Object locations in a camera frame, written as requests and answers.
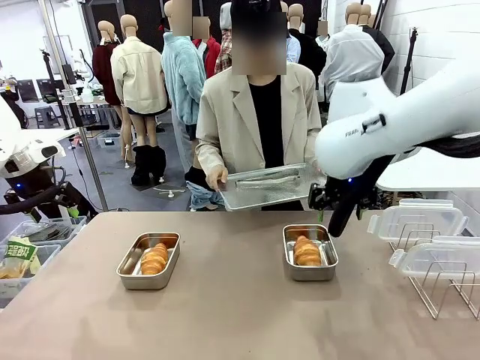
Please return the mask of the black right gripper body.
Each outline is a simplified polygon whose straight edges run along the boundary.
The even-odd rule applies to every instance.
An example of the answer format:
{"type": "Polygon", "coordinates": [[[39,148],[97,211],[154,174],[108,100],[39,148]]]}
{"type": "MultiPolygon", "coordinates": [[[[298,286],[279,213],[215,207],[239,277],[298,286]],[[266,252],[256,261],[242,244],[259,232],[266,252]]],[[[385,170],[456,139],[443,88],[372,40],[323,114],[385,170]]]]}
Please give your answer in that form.
{"type": "Polygon", "coordinates": [[[307,204],[310,209],[335,209],[343,200],[352,200],[354,206],[361,209],[377,208],[377,188],[373,186],[361,194],[359,199],[353,199],[354,191],[359,189],[359,178],[337,179],[327,177],[325,184],[310,185],[307,204]]]}

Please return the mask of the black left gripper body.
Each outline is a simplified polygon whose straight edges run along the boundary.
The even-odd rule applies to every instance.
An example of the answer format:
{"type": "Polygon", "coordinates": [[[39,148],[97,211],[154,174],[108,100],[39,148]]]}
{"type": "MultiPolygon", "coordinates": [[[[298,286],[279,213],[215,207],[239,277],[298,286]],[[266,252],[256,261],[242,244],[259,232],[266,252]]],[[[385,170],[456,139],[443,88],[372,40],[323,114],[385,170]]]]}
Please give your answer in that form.
{"type": "Polygon", "coordinates": [[[78,211],[86,210],[86,200],[84,196],[69,181],[65,181],[59,185],[57,197],[57,202],[67,209],[76,209],[78,211]]]}

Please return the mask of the person's right hand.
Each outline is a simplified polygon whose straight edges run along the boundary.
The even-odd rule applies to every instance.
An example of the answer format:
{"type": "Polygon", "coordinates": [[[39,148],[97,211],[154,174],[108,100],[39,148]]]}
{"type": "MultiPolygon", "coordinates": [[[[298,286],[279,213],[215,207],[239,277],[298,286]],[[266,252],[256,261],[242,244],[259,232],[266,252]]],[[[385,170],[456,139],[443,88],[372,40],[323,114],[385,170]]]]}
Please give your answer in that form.
{"type": "Polygon", "coordinates": [[[206,183],[214,191],[227,183],[228,171],[224,165],[215,165],[206,173],[206,183]]]}

